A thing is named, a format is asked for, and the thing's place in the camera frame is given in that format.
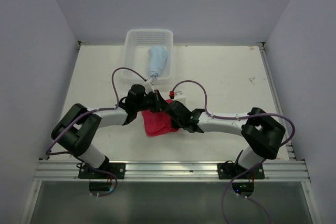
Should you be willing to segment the pink towel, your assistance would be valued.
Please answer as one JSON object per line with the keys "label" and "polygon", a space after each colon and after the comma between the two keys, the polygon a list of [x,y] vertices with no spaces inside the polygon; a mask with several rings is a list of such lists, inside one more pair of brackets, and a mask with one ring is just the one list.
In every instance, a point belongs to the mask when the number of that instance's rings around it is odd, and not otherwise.
{"label": "pink towel", "polygon": [[164,111],[153,113],[150,110],[145,110],[141,114],[146,135],[149,137],[160,136],[179,130],[173,127],[171,118]]}

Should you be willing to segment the light blue towel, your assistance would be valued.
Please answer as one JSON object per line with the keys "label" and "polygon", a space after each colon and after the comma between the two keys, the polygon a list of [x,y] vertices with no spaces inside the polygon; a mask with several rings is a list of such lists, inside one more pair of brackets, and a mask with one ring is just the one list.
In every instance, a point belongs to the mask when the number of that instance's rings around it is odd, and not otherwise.
{"label": "light blue towel", "polygon": [[161,46],[153,46],[148,50],[149,54],[149,77],[160,77],[167,57],[168,57],[168,51]]}

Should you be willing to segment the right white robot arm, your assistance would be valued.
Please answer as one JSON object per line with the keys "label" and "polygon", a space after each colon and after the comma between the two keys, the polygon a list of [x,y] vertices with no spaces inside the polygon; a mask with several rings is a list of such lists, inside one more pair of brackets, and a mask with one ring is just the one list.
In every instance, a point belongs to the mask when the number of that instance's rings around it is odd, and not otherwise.
{"label": "right white robot arm", "polygon": [[190,133],[220,132],[243,137],[248,147],[239,153],[233,168],[226,169],[232,176],[240,178],[250,175],[261,161],[276,159],[286,132],[279,122],[260,108],[229,118],[209,115],[204,109],[190,111],[182,103],[172,101],[164,112],[174,126]]}

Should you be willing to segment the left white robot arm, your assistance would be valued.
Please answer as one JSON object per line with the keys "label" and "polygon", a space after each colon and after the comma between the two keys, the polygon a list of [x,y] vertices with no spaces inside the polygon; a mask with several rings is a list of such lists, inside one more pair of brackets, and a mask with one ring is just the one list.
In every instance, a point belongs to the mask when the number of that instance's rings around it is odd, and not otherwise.
{"label": "left white robot arm", "polygon": [[97,130],[107,126],[128,125],[137,118],[139,112],[162,112],[166,105],[158,90],[146,92],[140,84],[134,84],[127,96],[112,108],[89,109],[76,103],[53,129],[52,145],[60,144],[97,178],[112,178],[115,172],[109,159],[92,144]]}

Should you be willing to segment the white plastic basket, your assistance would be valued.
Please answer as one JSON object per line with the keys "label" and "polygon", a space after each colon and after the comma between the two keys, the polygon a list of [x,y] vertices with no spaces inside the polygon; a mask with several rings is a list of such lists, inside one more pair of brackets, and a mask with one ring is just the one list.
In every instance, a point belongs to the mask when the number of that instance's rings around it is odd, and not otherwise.
{"label": "white plastic basket", "polygon": [[167,29],[132,29],[125,38],[123,66],[148,79],[151,56],[163,48],[167,58],[156,83],[167,83],[173,73],[173,41],[173,33]]}

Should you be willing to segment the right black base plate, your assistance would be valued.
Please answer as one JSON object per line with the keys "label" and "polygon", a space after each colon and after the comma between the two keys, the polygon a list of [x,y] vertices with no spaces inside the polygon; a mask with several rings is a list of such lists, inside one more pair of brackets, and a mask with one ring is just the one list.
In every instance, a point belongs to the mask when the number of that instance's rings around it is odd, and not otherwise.
{"label": "right black base plate", "polygon": [[[219,179],[233,179],[234,177],[244,173],[247,169],[238,165],[237,162],[225,161],[223,163],[217,163],[217,173]],[[238,179],[265,179],[265,173],[262,165],[259,165],[251,172],[247,172]]]}

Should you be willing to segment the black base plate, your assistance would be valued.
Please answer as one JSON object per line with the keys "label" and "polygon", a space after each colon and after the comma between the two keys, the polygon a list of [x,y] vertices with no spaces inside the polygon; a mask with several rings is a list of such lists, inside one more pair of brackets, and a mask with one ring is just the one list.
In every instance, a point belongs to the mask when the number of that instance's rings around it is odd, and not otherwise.
{"label": "black base plate", "polygon": [[97,172],[89,167],[89,165],[84,163],[78,163],[76,167],[79,169],[78,178],[80,179],[108,179],[111,178],[110,175],[106,174],[106,172],[112,173],[117,179],[124,179],[125,175],[125,163],[104,163],[102,164]]}
{"label": "black base plate", "polygon": [[[217,173],[219,179],[233,179],[234,177],[244,173],[247,169],[238,165],[237,162],[225,161],[223,163],[217,163]],[[247,172],[238,179],[265,179],[265,173],[262,165],[259,165],[251,172]]]}

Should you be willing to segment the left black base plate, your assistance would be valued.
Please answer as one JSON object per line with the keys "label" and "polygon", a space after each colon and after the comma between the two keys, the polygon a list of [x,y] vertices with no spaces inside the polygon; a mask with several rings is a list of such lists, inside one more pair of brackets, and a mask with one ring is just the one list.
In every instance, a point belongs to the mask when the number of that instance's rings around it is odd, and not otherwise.
{"label": "left black base plate", "polygon": [[79,169],[78,178],[80,179],[108,179],[111,178],[110,175],[106,174],[106,172],[112,173],[117,179],[124,179],[125,175],[125,163],[104,163],[102,164],[97,172],[89,167],[89,165],[84,163],[78,163],[76,167]]}

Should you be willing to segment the aluminium mounting rail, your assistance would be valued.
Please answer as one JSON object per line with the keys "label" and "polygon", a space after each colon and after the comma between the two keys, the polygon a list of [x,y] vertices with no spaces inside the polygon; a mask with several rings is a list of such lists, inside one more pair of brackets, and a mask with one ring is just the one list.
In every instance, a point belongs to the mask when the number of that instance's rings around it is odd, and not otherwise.
{"label": "aluminium mounting rail", "polygon": [[[219,176],[224,172],[219,161],[113,161],[116,175],[123,182],[225,182]],[[39,161],[33,180],[77,181],[83,169],[76,160]],[[310,180],[304,161],[266,161],[253,170],[253,179],[261,182],[308,182]]]}

